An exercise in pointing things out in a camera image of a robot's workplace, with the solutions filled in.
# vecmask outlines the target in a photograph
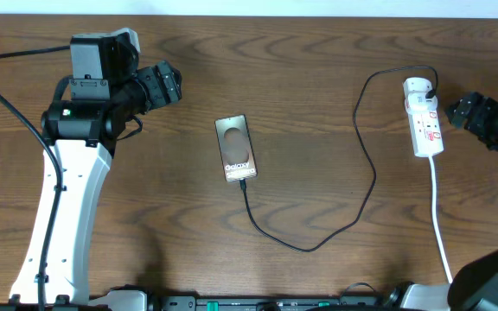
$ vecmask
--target white wall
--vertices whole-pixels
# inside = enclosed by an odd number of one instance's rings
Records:
[[[0,0],[0,13],[498,18],[496,0]]]

